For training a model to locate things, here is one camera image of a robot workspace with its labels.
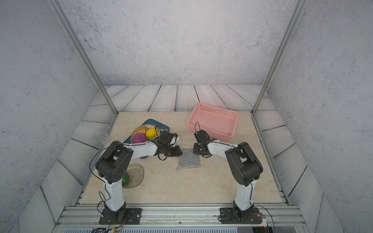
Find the grey striped square dishcloth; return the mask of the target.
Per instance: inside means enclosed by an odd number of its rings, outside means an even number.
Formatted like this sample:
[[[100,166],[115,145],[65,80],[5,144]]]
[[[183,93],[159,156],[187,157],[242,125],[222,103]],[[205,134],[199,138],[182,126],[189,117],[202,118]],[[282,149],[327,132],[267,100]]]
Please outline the grey striped square dishcloth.
[[[193,149],[182,149],[182,155],[178,157],[179,169],[193,169],[201,166],[200,156],[193,153]]]

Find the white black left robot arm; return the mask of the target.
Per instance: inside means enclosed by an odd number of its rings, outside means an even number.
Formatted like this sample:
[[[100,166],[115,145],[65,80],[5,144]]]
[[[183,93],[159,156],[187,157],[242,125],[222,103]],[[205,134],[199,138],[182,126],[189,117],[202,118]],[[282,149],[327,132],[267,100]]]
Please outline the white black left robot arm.
[[[99,151],[101,156],[95,164],[96,172],[91,173],[104,184],[105,207],[117,212],[125,206],[122,180],[132,159],[161,154],[166,157],[179,157],[182,151],[177,145],[178,140],[179,136],[176,133],[163,131],[159,137],[150,141],[136,144],[114,141]]]

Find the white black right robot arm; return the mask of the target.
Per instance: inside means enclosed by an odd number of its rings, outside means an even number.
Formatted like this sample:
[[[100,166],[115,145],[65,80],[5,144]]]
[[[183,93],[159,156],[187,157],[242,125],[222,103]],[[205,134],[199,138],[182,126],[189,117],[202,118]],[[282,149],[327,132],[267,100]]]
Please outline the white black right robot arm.
[[[210,138],[204,130],[194,133],[196,143],[193,153],[209,158],[218,155],[226,158],[231,173],[238,183],[236,198],[233,201],[233,219],[242,221],[254,214],[253,194],[263,166],[248,143],[230,144]]]

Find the dark teal tray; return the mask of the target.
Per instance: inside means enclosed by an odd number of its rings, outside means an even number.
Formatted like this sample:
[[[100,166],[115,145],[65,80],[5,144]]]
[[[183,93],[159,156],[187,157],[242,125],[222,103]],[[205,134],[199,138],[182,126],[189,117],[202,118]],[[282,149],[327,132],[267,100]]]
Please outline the dark teal tray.
[[[151,118],[150,118],[150,119],[147,119],[145,122],[143,122],[143,123],[141,124],[141,126],[145,126],[145,125],[152,125],[152,126],[154,126],[154,127],[157,127],[158,129],[160,129],[161,131],[169,131],[169,130],[170,130],[169,126],[167,126],[167,125],[165,125],[165,124],[163,124],[163,123],[160,123],[159,121],[156,121],[156,120],[151,119]],[[132,137],[132,135],[129,136],[129,137],[124,141],[124,143],[127,143],[127,144],[132,143],[132,139],[131,139],[131,137]]]

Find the pink plastic basket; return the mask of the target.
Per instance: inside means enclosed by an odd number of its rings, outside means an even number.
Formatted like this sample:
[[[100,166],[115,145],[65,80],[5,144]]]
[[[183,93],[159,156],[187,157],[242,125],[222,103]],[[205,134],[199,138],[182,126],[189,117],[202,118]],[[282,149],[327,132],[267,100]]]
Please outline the pink plastic basket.
[[[210,138],[229,142],[235,134],[239,112],[198,102],[187,125],[190,131],[204,130]]]

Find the clear glass oval dish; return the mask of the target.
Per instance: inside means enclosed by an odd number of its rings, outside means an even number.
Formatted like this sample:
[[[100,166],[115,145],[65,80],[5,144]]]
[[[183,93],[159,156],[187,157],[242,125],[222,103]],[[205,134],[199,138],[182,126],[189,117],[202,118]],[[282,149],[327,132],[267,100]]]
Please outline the clear glass oval dish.
[[[131,164],[126,171],[130,175],[130,183],[125,188],[139,186],[144,179],[144,167],[140,164]]]

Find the green lime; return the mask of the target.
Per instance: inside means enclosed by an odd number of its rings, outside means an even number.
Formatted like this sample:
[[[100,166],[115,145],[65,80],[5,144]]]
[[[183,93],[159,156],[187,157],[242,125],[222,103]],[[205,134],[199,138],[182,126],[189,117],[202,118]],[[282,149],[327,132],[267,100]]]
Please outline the green lime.
[[[130,183],[130,175],[126,172],[124,173],[123,175],[123,178],[122,178],[122,187],[125,188],[126,186],[128,186],[128,184]]]

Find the clear plastic cup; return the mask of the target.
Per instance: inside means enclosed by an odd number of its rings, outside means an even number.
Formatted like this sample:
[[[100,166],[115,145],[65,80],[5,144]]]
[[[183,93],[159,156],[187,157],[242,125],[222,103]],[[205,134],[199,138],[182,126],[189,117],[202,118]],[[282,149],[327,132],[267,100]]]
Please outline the clear plastic cup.
[[[99,141],[102,145],[106,145],[111,141],[111,136],[105,129],[99,129],[95,131],[92,137]]]

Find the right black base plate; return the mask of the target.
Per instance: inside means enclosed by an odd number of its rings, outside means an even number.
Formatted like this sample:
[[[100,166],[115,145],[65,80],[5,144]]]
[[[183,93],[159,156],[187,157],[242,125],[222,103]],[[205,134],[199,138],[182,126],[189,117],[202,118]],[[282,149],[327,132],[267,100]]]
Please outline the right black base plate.
[[[257,208],[241,211],[238,208],[220,208],[218,218],[222,224],[262,224],[262,216]]]

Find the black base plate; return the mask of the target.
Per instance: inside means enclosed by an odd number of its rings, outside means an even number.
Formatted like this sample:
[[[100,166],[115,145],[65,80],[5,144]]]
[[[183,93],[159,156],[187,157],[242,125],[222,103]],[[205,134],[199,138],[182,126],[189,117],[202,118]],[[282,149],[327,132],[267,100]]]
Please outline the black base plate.
[[[238,208],[220,208],[218,218],[222,224],[262,224],[262,216],[257,208],[241,211]]]
[[[122,208],[114,212],[110,209],[104,209],[99,224],[100,225],[139,225],[141,219],[141,208]]]

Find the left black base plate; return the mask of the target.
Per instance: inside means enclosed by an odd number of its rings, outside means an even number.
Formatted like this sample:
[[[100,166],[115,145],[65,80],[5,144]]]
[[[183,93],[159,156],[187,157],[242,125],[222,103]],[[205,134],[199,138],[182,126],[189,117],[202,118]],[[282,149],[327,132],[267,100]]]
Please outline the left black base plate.
[[[110,209],[104,209],[99,224],[100,225],[139,225],[141,219],[141,208],[122,208],[114,212]]]

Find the aluminium front rail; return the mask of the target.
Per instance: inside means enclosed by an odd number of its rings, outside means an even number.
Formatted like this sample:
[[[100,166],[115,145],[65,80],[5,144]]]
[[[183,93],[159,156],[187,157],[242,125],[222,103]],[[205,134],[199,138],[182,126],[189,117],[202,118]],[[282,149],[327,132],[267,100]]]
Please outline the aluminium front rail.
[[[106,225],[123,230],[129,227],[222,227],[219,222],[220,208],[229,208],[229,204],[130,204],[127,208],[141,208],[139,225]],[[309,232],[306,221],[298,206],[260,203],[257,208],[262,216],[262,224],[230,224],[231,227],[273,228],[276,233],[280,228],[290,227],[297,233]]]

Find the right aluminium frame post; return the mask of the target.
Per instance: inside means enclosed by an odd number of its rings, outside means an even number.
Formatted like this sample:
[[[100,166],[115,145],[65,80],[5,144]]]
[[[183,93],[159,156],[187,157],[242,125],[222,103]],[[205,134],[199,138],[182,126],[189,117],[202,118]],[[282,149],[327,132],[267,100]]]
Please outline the right aluminium frame post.
[[[285,30],[285,33],[282,37],[281,43],[278,47],[278,50],[275,54],[275,58],[270,66],[270,69],[267,73],[267,76],[263,82],[262,88],[259,92],[258,98],[255,102],[254,108],[252,110],[252,115],[255,115],[256,112],[259,110],[260,105],[264,99],[265,93],[268,91],[270,84],[274,78],[275,72],[281,62],[281,59],[286,51],[287,45],[295,31],[296,25],[301,17],[302,11],[304,10],[304,7],[306,5],[306,0],[298,0],[297,4],[295,6],[295,9],[293,11],[293,14],[290,18],[290,21],[288,23],[288,26]]]

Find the aluminium frame post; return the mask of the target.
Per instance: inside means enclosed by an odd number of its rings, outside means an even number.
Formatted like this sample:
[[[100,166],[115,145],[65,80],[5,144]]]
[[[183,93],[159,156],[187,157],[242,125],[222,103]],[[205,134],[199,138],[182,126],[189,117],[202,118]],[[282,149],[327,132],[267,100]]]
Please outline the aluminium frame post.
[[[301,17],[302,11],[304,10],[304,7],[306,5],[306,0],[298,0],[297,4],[295,6],[295,9],[293,11],[293,14],[290,18],[290,21],[288,23],[288,26],[285,30],[285,33],[282,37],[281,43],[278,47],[278,50],[275,54],[275,58],[270,66],[270,69],[267,73],[267,76],[263,82],[262,88],[259,92],[258,98],[255,102],[254,108],[252,110],[252,115],[255,115],[256,112],[259,110],[260,105],[264,99],[265,93],[268,91],[270,84],[274,78],[275,72],[281,62],[281,59],[286,51],[287,45],[295,31],[296,25]]]
[[[93,79],[94,83],[96,84],[97,88],[99,89],[100,93],[102,94],[104,100],[109,105],[109,108],[113,112],[115,116],[119,114],[119,111],[115,107],[114,103],[112,102],[106,88],[104,87],[101,79],[99,78],[95,68],[93,67],[87,53],[85,52],[78,36],[76,35],[73,27],[71,26],[61,4],[57,0],[48,0],[48,3],[55,13],[59,23],[61,24],[62,28],[64,29],[65,33],[67,34],[68,38],[72,42],[75,50],[78,53],[78,56],[82,60],[84,66],[86,67],[87,71],[89,72],[91,78]]]

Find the left aluminium frame post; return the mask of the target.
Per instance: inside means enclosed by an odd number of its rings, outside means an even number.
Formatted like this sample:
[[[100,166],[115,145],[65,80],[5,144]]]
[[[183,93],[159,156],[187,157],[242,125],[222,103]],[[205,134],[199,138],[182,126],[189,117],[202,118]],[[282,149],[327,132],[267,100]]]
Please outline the left aluminium frame post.
[[[85,52],[78,36],[76,35],[73,27],[71,26],[61,4],[57,0],[48,0],[48,3],[55,13],[59,23],[61,24],[62,28],[64,29],[65,33],[67,34],[68,38],[72,42],[75,50],[78,53],[78,56],[82,60],[84,66],[86,67],[87,71],[89,72],[91,78],[93,79],[94,83],[96,84],[97,88],[99,89],[100,93],[102,94],[104,100],[109,105],[109,108],[113,112],[115,116],[119,114],[119,111],[115,107],[114,103],[112,102],[106,88],[104,87],[101,79],[99,78],[95,68],[93,67],[87,53]]]

